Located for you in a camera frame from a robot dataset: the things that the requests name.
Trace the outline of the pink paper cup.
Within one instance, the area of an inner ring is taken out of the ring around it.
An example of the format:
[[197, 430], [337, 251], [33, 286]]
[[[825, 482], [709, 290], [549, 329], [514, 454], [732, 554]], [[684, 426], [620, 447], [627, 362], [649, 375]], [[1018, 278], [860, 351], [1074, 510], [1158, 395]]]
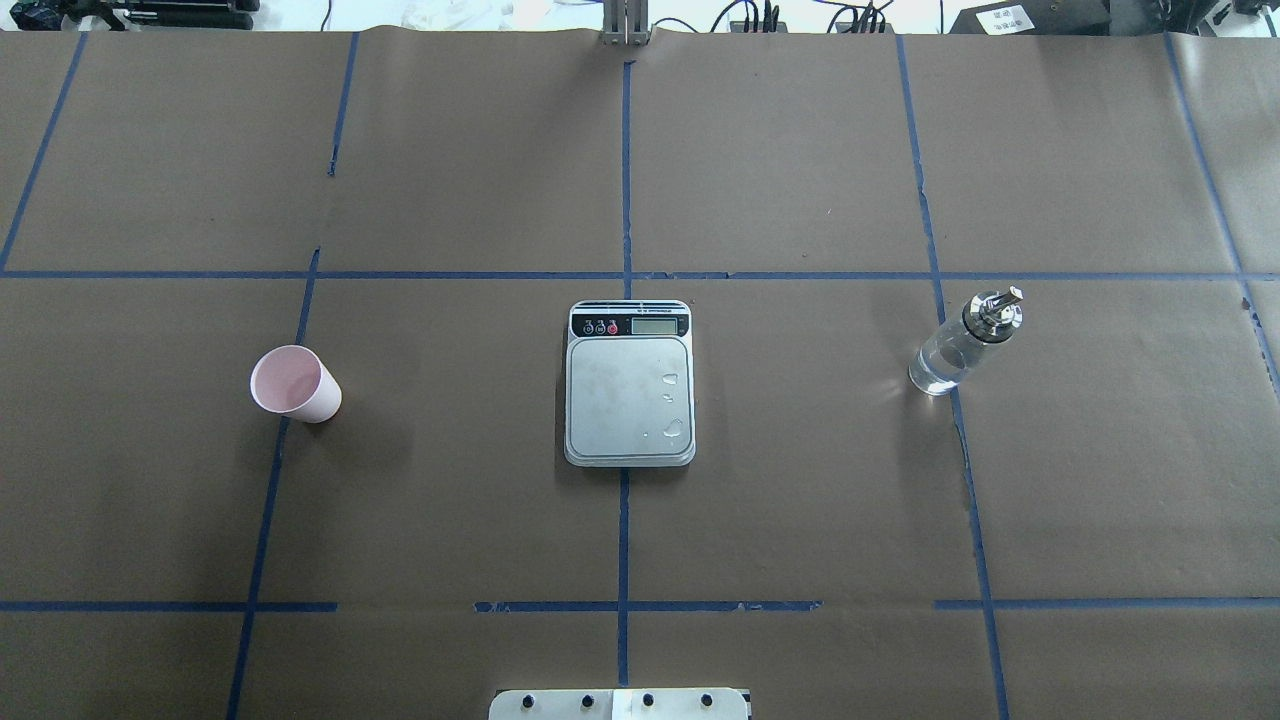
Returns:
[[333, 419], [343, 401], [324, 361], [301, 345], [264, 354], [250, 374], [250, 393], [262, 410], [311, 424]]

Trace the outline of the glass sauce bottle metal spout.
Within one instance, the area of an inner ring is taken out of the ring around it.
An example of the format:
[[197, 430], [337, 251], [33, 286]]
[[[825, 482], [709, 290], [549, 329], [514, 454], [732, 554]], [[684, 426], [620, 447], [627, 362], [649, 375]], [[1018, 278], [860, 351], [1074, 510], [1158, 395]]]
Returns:
[[1024, 300], [1016, 286], [972, 296], [922, 343], [908, 366], [910, 382], [929, 396], [957, 387], [1015, 336]]

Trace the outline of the digital kitchen scale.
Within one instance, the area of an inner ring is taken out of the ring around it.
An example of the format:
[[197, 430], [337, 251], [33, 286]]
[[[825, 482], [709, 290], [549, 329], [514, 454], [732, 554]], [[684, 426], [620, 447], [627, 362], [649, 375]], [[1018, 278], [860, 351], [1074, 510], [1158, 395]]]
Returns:
[[678, 300], [571, 306], [564, 457], [579, 468], [682, 468], [696, 455], [692, 311]]

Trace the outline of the aluminium frame post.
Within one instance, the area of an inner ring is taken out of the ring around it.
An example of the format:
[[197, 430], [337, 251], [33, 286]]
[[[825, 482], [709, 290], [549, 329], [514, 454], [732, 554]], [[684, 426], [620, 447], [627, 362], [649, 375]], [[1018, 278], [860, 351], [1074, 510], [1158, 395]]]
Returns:
[[602, 6], [600, 41], [613, 47], [641, 47], [650, 42], [648, 0], [604, 0]]

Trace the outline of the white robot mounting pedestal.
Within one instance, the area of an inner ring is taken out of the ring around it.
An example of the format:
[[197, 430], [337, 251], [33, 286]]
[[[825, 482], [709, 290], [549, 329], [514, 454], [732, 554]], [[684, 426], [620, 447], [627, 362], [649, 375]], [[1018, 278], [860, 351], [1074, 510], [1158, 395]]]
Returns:
[[489, 719], [751, 719], [748, 691], [730, 687], [509, 689]]

